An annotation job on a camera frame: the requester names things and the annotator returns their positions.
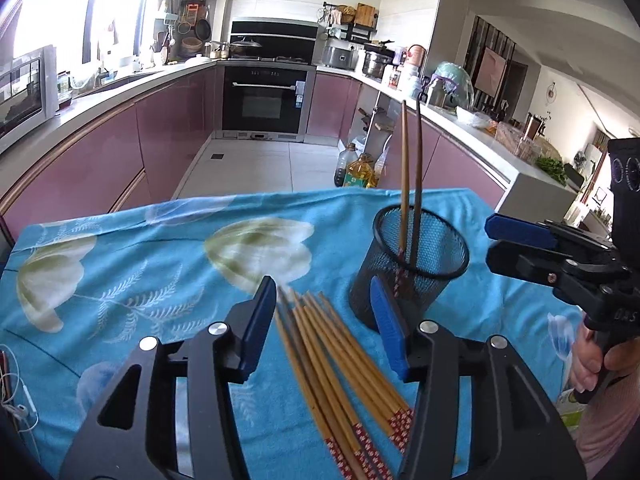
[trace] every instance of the green vegetable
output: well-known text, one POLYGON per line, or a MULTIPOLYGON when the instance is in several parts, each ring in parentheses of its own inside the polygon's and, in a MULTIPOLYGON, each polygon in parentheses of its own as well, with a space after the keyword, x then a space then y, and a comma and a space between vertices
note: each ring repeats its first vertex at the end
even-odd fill
POLYGON ((557 180, 563 186, 566 184, 566 174, 564 173, 564 164, 561 160, 550 158, 548 156, 540 156, 536 161, 536 166, 544 171, 552 179, 557 180))

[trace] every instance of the blue tablecloth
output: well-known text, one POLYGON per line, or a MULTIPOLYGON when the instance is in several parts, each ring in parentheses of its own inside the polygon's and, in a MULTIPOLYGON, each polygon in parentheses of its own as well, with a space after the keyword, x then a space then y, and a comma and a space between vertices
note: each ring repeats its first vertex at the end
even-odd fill
MULTIPOLYGON (((197 198, 26 228, 0 280, 0 342, 18 356, 40 414, 34 436, 46 469, 57 475, 86 410, 140 338, 194 335, 246 300, 264 274, 300 293, 323 291, 413 405, 415 385, 399 383, 379 336, 354 318, 347 300, 374 215, 398 201, 397 192, 360 189, 197 198)), ((449 284, 428 317, 458 336, 503 334, 554 398, 562 361, 548 338, 547 314, 576 324, 578 309, 548 288, 489 272, 483 226, 492 211, 474 193, 428 191, 423 207, 452 222, 470 248, 468 271, 449 284)), ((397 469, 399 453, 347 391, 397 469)), ((257 371, 232 387, 232 400, 254 480, 340 478, 273 325, 257 371)), ((469 400, 463 384, 457 474, 466 469, 469 400)), ((184 408, 177 410, 182 420, 184 408)), ((181 442, 185 434, 180 427, 181 442)))

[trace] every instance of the mesh pen holder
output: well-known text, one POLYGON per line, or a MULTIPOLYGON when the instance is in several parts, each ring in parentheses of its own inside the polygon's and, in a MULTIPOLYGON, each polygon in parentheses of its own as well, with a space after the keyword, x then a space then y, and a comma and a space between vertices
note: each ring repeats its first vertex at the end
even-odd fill
POLYGON ((410 264, 414 208, 410 207, 405 261, 398 255, 400 206, 381 209, 373 221, 373 241, 349 293, 356 317, 378 332, 369 300, 369 285, 380 274, 394 291, 409 326, 417 326, 427 308, 447 284, 460 277, 469 264, 469 249, 462 235, 445 219, 422 209, 415 265, 410 264))

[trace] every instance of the oven handle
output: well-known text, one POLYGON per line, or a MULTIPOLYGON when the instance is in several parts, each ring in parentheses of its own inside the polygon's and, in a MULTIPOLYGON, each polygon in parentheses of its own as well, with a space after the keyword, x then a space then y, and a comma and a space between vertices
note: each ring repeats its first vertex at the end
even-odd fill
POLYGON ((295 90, 296 86, 277 86, 277 85, 247 85, 244 83, 236 83, 235 81, 231 83, 233 86, 240 86, 244 88, 277 88, 279 90, 295 90))

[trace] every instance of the pink sleeve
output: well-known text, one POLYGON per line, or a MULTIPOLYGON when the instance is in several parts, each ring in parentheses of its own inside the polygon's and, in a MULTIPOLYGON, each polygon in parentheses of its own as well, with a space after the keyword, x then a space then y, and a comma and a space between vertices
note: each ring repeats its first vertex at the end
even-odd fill
POLYGON ((616 453, 640 415, 640 370, 610 386, 582 415, 576 447, 593 478, 616 453))

